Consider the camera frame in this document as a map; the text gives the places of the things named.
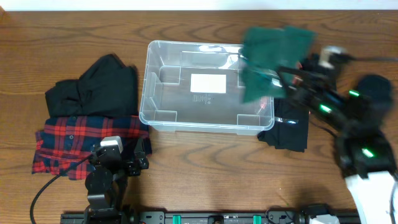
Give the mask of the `black garment with tape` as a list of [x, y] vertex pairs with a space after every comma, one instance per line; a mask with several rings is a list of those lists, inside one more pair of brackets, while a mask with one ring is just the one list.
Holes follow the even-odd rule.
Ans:
[[257, 135], [276, 149], [304, 152], [308, 141], [309, 111], [292, 106], [286, 99], [274, 100], [274, 126]]

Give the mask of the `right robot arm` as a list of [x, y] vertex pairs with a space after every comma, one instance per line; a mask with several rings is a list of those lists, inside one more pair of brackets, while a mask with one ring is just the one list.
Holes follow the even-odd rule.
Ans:
[[361, 223], [397, 223], [397, 164], [370, 99], [354, 90], [340, 95], [323, 74], [287, 67], [277, 74], [290, 103], [336, 130], [336, 163]]

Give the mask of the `dark navy garment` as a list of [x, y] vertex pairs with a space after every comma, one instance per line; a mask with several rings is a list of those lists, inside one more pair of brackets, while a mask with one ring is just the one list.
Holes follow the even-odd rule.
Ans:
[[311, 54], [301, 61], [301, 70], [319, 73], [328, 77], [329, 85], [333, 90], [336, 90], [335, 70], [333, 68], [326, 68], [319, 65], [320, 56], [318, 54]]

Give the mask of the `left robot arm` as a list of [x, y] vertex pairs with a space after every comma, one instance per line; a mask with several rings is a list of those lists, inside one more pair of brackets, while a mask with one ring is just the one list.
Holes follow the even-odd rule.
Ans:
[[124, 150], [119, 136], [105, 137], [92, 153], [95, 167], [85, 180], [90, 209], [95, 212], [120, 212], [129, 177], [149, 168], [150, 142], [139, 138], [132, 149]]

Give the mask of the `dark green cloth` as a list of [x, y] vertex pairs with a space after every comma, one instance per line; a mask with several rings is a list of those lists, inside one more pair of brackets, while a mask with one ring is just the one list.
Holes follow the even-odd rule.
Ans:
[[316, 33], [297, 27], [282, 29], [252, 27], [243, 38], [240, 54], [244, 60], [241, 79], [245, 90], [243, 102], [264, 96], [285, 98], [284, 84], [291, 85], [294, 76], [279, 68], [296, 69], [311, 49]]

